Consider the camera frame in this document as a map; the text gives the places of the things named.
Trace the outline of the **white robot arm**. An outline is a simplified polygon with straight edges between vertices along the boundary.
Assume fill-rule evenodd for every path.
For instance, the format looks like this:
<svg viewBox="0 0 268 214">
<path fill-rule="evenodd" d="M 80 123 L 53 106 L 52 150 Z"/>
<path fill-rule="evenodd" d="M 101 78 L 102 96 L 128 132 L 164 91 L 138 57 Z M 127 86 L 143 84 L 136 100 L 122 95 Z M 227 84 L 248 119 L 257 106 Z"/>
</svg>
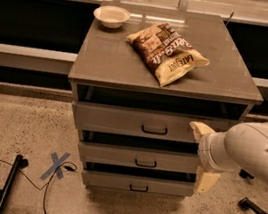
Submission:
<svg viewBox="0 0 268 214">
<path fill-rule="evenodd" d="M 243 122 L 220 133 L 205 123 L 192 121 L 190 126 L 200 159 L 196 192 L 209 191 L 222 173 L 236 169 L 268 185 L 268 122 Z"/>
</svg>

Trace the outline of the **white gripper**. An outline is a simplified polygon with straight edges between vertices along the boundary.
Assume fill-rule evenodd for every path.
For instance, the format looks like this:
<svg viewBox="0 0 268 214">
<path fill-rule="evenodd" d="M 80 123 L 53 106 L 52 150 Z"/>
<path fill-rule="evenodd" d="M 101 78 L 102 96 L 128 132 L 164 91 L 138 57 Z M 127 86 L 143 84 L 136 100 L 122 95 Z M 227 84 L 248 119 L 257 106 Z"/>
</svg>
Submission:
<svg viewBox="0 0 268 214">
<path fill-rule="evenodd" d="M 238 169 L 238 166 L 226 152 L 225 133 L 214 133 L 214 129 L 205 123 L 190 122 L 190 128 L 196 142 L 199 143 L 198 157 L 202 166 L 197 167 L 195 191 L 206 192 L 219 180 L 219 173 Z"/>
</svg>

